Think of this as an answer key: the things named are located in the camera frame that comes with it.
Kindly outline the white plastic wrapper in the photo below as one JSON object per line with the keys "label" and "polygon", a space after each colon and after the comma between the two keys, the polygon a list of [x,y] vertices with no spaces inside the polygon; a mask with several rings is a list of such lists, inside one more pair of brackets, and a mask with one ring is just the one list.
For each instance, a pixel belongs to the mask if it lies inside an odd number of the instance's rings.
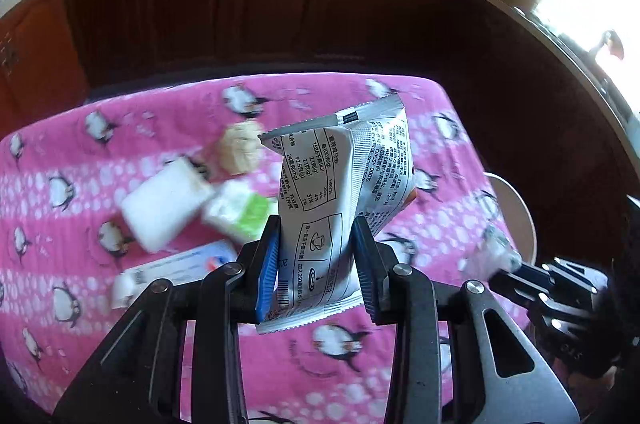
{"label": "white plastic wrapper", "polygon": [[488,225],[473,251],[459,261],[459,271],[465,280],[488,281],[497,272],[514,272],[522,265],[522,257],[506,233]]}

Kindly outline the blue white toothpaste box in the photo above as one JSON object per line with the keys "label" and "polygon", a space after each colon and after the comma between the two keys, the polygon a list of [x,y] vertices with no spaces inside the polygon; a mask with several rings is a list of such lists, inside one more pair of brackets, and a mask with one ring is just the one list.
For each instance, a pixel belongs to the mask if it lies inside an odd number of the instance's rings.
{"label": "blue white toothpaste box", "polygon": [[114,280],[111,308],[128,308],[156,280],[168,280],[175,286],[203,280],[209,272],[235,259],[231,243],[219,240],[126,269]]}

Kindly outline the white foam block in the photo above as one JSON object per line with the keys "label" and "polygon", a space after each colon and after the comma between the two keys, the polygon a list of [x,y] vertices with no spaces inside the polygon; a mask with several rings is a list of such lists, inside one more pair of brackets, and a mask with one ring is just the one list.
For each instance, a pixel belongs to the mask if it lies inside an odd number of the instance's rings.
{"label": "white foam block", "polygon": [[213,188],[189,159],[180,157],[129,193],[120,210],[136,241],[155,254],[193,220]]}

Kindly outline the green white tissue pack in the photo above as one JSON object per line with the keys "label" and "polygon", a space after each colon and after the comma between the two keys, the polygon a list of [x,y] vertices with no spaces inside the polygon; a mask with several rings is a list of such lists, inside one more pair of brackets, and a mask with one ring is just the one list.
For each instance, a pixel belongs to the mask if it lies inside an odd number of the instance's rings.
{"label": "green white tissue pack", "polygon": [[278,203],[240,180],[216,184],[213,195],[203,205],[201,221],[238,244],[257,241]]}

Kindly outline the white printed snack bag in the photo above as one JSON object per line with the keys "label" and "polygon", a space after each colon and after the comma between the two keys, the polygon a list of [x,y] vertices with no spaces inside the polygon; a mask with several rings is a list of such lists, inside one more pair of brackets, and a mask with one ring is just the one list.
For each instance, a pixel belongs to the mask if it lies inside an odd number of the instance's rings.
{"label": "white printed snack bag", "polygon": [[362,302],[349,245],[357,217],[378,234],[414,189],[408,118],[396,93],[263,133],[282,158],[278,284],[262,334],[304,326]]}

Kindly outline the beige paper ball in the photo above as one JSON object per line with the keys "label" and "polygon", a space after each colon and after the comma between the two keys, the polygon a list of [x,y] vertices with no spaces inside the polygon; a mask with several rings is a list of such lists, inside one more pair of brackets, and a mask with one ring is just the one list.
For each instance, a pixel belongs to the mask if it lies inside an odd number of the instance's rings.
{"label": "beige paper ball", "polygon": [[241,121],[224,130],[217,143],[218,164],[230,176],[247,175],[255,171],[262,162],[264,132],[258,121]]}

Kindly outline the white round trash bin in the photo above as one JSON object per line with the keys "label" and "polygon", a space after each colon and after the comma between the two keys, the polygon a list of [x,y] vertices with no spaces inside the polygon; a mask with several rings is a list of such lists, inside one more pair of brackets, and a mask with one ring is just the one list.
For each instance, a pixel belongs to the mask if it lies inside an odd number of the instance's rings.
{"label": "white round trash bin", "polygon": [[515,248],[526,263],[534,266],[537,259],[537,233],[526,202],[503,177],[495,173],[485,173],[485,176],[496,193],[503,220],[510,231]]}

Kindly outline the pink penguin table cloth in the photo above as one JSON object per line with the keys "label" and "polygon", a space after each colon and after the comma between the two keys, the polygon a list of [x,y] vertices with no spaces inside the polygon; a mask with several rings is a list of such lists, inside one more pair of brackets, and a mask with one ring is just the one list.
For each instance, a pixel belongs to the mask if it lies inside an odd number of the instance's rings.
{"label": "pink penguin table cloth", "polygon": [[446,92],[418,77],[257,75],[107,98],[1,143],[1,389],[6,423],[61,421],[81,368],[150,282],[204,277],[258,239],[281,157],[262,132],[396,94],[416,199],[378,235],[458,284],[525,248]]}

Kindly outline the lower wooden base cabinets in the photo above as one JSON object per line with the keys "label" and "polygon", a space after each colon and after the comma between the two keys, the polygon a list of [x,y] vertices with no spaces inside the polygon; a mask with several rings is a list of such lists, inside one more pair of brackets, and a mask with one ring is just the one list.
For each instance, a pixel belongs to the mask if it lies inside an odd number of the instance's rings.
{"label": "lower wooden base cabinets", "polygon": [[436,80],[489,168],[524,196],[544,256],[623,246],[639,161],[586,70],[498,0],[13,0],[1,128],[163,75],[370,70]]}

